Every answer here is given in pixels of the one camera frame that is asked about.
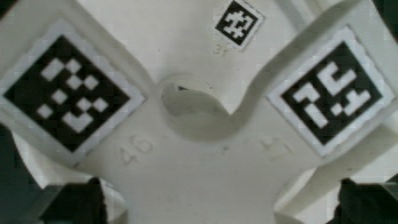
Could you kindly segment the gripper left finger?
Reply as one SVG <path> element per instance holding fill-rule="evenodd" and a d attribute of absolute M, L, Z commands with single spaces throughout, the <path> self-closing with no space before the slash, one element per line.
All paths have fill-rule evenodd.
<path fill-rule="evenodd" d="M 108 224 L 99 178 L 48 185 L 16 224 Z"/>

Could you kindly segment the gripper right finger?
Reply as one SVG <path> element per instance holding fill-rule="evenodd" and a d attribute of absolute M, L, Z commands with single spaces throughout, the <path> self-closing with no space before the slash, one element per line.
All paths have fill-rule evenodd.
<path fill-rule="evenodd" d="M 398 224 L 398 182 L 341 181 L 330 224 Z"/>

